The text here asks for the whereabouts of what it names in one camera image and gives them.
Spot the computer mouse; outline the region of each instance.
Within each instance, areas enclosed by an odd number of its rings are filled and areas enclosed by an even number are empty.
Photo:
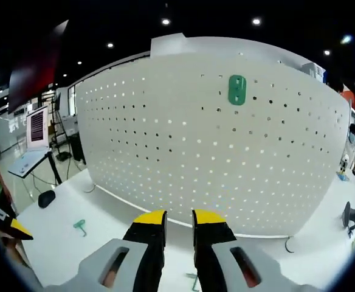
[[[49,206],[49,204],[56,198],[56,194],[53,190],[47,190],[38,196],[38,206],[42,209]]]

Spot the white wall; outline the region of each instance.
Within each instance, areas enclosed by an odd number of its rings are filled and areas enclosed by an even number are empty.
[[[279,60],[294,69],[311,63],[310,60],[270,44],[240,38],[223,38],[200,36],[186,38],[182,33],[153,38],[151,42],[151,58],[158,55],[181,54],[187,52],[203,52],[222,56],[233,56],[242,53],[242,57],[276,63]]]
[[[60,116],[66,117],[69,115],[68,108],[68,87],[60,87],[56,89],[57,94],[61,94],[60,97]]]

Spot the cable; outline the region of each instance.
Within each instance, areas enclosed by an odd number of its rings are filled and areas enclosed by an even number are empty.
[[[69,166],[70,166],[70,164],[71,164],[71,146],[70,145],[68,145],[69,147],[69,155],[70,155],[70,157],[69,157],[69,162],[68,162],[68,168],[67,168],[67,180],[68,180],[68,174],[69,174]]]
[[[34,187],[36,188],[36,190],[41,194],[41,191],[37,188],[37,186],[36,186],[36,181],[34,180],[34,175],[33,175],[33,185],[34,185]]]
[[[291,238],[290,236],[287,238],[286,242],[284,243],[284,247],[286,248],[287,252],[289,252],[290,254],[293,254],[294,251],[290,251],[290,250],[287,248],[287,242],[288,242],[288,240],[289,240],[290,238]]]
[[[22,183],[24,184],[24,187],[25,187],[25,189],[26,189],[27,194],[28,194],[29,197],[32,199],[32,201],[34,202],[35,200],[33,199],[33,196],[30,195],[30,192],[29,192],[29,190],[27,189],[23,178],[22,178]]]
[[[91,190],[84,190],[84,193],[91,193],[91,192],[93,192],[93,191],[95,190],[95,187],[96,187],[96,186],[97,186],[97,185],[94,184],[94,186],[92,187]]]
[[[47,182],[47,181],[45,181],[45,180],[39,178],[38,176],[35,176],[33,173],[32,173],[32,176],[34,176],[34,177],[35,177],[36,179],[38,179],[39,181],[42,181],[43,183],[50,184],[50,185],[54,184],[54,183],[51,183],[51,182]]]

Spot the desk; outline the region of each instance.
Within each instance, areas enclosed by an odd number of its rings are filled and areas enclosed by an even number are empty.
[[[56,199],[46,209],[33,203],[17,218],[33,235],[24,241],[29,262],[42,286],[60,285],[77,274],[79,263],[112,238],[122,238],[133,220],[143,212],[99,188],[84,170],[55,189]],[[85,219],[83,233],[73,224]],[[195,273],[192,231],[167,223],[167,246],[160,291],[191,291]]]
[[[343,268],[344,260],[351,252],[351,240],[340,227],[339,218],[347,201],[355,208],[355,177],[352,174],[348,176],[350,182],[342,182],[335,177],[320,206],[295,236],[298,242],[310,238],[311,245],[294,245],[292,248],[299,250],[288,254],[284,249],[284,239],[239,240],[256,244],[278,260],[281,272],[291,280],[324,288]],[[29,262],[44,287],[60,285],[74,277],[85,257],[110,239],[122,238],[133,219],[142,213],[99,188],[86,193],[92,186],[89,173],[84,170],[55,189],[57,197],[49,207],[40,209],[34,203],[18,217],[34,236],[33,241],[23,244]],[[72,227],[81,219],[86,220],[86,237]],[[346,254],[338,254],[338,251],[344,250]],[[191,229],[168,222],[165,266],[159,291],[191,291],[194,279],[186,274],[196,274],[193,254]]]
[[[55,179],[58,184],[62,183],[60,175],[57,172],[55,161],[52,157],[51,149],[44,149],[38,151],[27,151],[20,158],[18,158],[7,170],[9,173],[24,179],[36,167],[38,167],[46,158],[49,160],[50,167],[53,170]]]

